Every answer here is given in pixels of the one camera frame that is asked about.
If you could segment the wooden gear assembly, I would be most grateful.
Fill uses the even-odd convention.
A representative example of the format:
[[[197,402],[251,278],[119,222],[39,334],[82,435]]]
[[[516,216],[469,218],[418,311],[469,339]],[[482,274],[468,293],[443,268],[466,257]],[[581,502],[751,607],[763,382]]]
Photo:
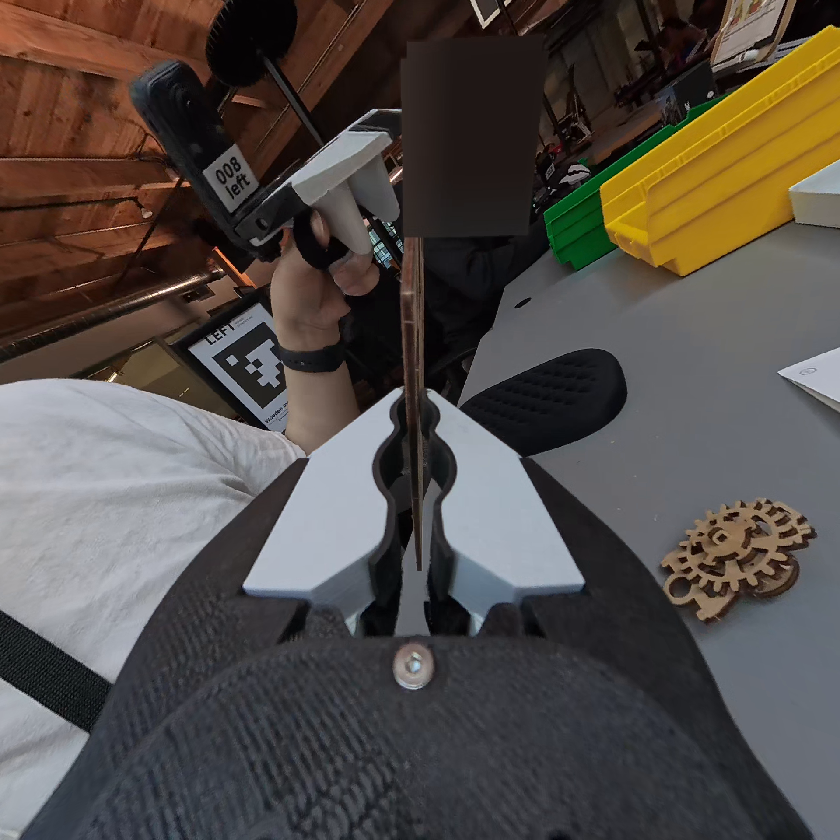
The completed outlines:
[[[798,552],[817,534],[800,512],[768,498],[707,511],[661,562],[663,590],[673,606],[693,606],[712,623],[740,600],[788,592],[800,576]]]

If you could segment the thin plywood piece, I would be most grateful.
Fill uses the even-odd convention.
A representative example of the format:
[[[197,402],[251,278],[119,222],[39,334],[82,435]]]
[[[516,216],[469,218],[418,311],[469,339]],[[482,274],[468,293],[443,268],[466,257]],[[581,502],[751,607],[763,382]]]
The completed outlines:
[[[423,241],[405,237],[400,292],[404,408],[411,482],[415,562],[423,569],[424,432],[424,256]]]

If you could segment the white marker sign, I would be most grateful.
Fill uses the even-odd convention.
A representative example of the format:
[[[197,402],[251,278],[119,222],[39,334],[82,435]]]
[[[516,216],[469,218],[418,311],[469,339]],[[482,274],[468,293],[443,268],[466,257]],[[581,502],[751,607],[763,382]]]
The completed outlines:
[[[265,291],[240,298],[170,349],[248,425],[285,433],[287,385]]]

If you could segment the white paper sheet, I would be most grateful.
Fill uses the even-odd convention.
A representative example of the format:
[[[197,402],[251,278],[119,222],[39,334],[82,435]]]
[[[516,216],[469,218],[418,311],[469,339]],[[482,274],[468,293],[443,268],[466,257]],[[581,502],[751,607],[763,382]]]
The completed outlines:
[[[779,370],[778,375],[839,413],[839,354],[838,348],[820,353]]]

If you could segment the green storage bin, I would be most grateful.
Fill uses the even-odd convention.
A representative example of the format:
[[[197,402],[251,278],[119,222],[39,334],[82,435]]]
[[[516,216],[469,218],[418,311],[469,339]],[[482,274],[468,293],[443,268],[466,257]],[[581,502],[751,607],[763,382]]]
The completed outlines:
[[[725,96],[713,98],[694,108],[676,125],[666,125],[617,161],[596,173],[572,194],[554,204],[544,215],[547,236],[554,257],[561,264],[580,270],[616,248],[609,238],[603,219],[601,187],[647,152],[665,142],[710,110]]]

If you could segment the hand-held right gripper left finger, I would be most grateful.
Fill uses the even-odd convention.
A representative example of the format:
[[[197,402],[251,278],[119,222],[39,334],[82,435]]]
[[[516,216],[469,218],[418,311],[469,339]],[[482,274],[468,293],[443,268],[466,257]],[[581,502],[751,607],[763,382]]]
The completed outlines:
[[[403,549],[392,489],[403,474],[395,390],[306,460],[243,583],[247,595],[337,609],[355,636],[392,636]]]

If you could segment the yellow storage bin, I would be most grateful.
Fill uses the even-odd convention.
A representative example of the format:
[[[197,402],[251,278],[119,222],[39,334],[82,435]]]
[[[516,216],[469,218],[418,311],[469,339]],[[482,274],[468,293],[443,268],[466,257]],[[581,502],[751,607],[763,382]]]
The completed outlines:
[[[839,32],[826,27],[601,187],[614,245],[684,277],[794,217],[839,156]]]

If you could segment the black round fan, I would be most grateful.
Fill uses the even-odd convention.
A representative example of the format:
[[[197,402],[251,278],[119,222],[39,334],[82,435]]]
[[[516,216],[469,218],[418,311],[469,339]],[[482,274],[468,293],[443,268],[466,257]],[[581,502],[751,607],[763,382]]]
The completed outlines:
[[[309,108],[280,68],[295,38],[294,1],[226,1],[206,39],[206,63],[230,88],[248,88],[270,77],[319,146],[325,144]]]

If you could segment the person's white shirt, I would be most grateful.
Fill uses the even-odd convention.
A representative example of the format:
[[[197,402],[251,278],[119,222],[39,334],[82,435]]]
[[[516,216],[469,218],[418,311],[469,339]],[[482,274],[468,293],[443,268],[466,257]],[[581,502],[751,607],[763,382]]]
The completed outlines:
[[[163,721],[299,603],[238,594],[307,455],[129,386],[2,386],[2,838],[85,812]]]

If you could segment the metal pipe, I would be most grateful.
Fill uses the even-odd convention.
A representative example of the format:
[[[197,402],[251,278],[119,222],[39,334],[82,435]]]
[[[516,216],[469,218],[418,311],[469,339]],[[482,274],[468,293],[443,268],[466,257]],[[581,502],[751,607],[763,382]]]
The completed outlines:
[[[181,298],[199,287],[205,287],[225,278],[226,275],[227,272],[223,267],[211,263],[209,267],[198,273],[180,276],[158,286],[143,289],[126,297],[107,301],[87,310],[78,311],[64,318],[48,322],[33,331],[3,340],[1,362],[4,364],[13,361],[169,298]]]

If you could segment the framed sign board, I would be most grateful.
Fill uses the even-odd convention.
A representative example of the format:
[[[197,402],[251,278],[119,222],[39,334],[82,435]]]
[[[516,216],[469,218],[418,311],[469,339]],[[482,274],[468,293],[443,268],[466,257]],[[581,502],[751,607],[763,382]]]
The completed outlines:
[[[752,67],[776,50],[789,26],[796,1],[729,1],[715,48],[714,74]]]

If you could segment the grey desk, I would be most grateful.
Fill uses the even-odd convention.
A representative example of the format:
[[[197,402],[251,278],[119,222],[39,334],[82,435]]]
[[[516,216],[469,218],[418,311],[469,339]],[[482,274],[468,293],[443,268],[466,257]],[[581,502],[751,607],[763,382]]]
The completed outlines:
[[[723,503],[769,498],[817,537],[787,593],[705,625],[681,614],[730,713],[815,838],[838,838],[838,413],[778,370],[838,348],[838,230],[790,223],[679,278],[620,250],[568,273],[544,255],[505,290],[461,402],[596,348],[627,399],[537,456],[645,562]]]

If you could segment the black printed box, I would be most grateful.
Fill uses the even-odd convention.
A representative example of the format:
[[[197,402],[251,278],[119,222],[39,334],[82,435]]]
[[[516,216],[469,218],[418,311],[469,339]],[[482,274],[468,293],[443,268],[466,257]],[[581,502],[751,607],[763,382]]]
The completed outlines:
[[[708,60],[704,59],[669,81],[655,95],[663,124],[677,125],[690,110],[716,98],[718,92]]]

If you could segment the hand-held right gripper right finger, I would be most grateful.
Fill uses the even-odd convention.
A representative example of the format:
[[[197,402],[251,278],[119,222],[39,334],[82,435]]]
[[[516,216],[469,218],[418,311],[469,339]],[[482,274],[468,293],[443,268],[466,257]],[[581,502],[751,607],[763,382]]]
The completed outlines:
[[[429,633],[476,635],[494,606],[581,593],[583,573],[525,460],[433,391],[423,433]]]

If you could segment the white box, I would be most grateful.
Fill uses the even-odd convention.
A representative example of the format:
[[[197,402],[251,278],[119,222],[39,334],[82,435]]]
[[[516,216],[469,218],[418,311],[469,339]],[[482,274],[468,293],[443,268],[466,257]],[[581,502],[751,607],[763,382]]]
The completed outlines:
[[[839,170],[835,161],[790,187],[796,223],[839,229]]]

